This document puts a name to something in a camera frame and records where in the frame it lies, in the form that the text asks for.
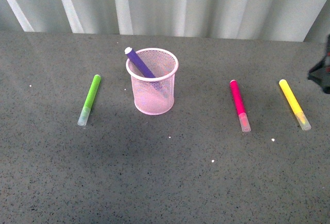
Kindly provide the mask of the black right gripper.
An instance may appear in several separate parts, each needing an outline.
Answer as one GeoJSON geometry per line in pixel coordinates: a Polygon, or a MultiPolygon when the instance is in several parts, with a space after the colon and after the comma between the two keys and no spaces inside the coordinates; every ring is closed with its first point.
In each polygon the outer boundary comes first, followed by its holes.
{"type": "Polygon", "coordinates": [[[329,93],[329,36],[324,57],[309,70],[307,79],[316,83],[324,93],[329,93]]]}

